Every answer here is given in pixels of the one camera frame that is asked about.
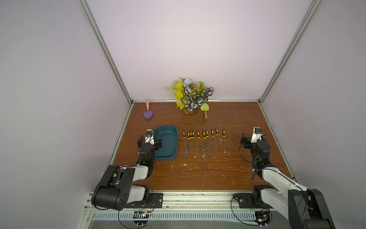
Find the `teal plastic storage box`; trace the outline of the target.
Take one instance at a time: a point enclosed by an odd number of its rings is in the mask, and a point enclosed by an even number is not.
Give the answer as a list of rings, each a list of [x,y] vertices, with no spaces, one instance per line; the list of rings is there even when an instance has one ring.
[[[155,159],[169,161],[175,159],[178,152],[178,132],[172,125],[158,126],[154,130],[154,141],[162,141],[162,147],[155,151]]]

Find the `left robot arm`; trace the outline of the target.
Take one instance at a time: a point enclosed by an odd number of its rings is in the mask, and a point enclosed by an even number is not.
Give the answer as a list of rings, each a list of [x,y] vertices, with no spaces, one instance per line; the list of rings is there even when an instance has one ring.
[[[145,208],[150,204],[147,186],[134,185],[135,181],[148,179],[153,172],[155,151],[162,141],[154,141],[152,130],[137,141],[139,158],[135,166],[109,165],[96,185],[91,204],[99,210],[122,210],[126,207]]]

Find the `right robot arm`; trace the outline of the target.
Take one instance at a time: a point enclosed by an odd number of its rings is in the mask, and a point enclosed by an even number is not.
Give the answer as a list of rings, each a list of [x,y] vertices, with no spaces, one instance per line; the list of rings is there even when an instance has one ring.
[[[251,137],[242,135],[240,146],[250,150],[252,176],[268,183],[267,186],[254,187],[254,201],[275,209],[293,229],[335,228],[323,194],[297,183],[271,163],[271,147],[263,137],[261,128],[254,128]]]

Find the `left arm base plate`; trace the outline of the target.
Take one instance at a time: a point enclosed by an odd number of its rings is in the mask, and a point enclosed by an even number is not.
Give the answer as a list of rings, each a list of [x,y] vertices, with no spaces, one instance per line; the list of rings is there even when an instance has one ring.
[[[149,193],[141,201],[126,204],[126,209],[161,209],[163,207],[163,193]]]

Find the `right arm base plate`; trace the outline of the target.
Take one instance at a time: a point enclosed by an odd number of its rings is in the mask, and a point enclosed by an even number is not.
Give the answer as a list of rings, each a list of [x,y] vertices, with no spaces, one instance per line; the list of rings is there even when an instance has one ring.
[[[234,201],[238,202],[241,209],[267,209],[272,207],[264,203],[259,194],[253,193],[235,193]]]

